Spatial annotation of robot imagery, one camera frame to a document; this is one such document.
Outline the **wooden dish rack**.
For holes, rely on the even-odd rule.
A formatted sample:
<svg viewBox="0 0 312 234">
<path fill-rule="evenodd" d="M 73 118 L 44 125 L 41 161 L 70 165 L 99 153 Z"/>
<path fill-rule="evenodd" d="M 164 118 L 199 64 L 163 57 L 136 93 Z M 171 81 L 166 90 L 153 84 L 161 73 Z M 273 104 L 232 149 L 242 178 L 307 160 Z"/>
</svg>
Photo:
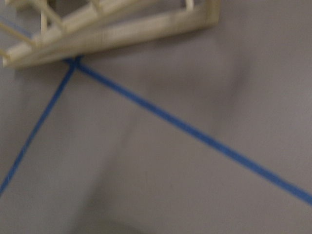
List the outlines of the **wooden dish rack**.
<svg viewBox="0 0 312 234">
<path fill-rule="evenodd" d="M 152 4 L 152 0 L 90 0 L 61 17 L 46 0 L 8 0 L 6 5 L 16 9 L 30 6 L 38 10 L 40 30 L 26 36 L 2 23 L 1 31 L 18 40 L 1 50 L 2 65 L 14 69 L 32 67 L 201 30 L 219 22 L 218 0 L 187 0 L 178 9 L 126 20 L 129 14 Z"/>
</svg>

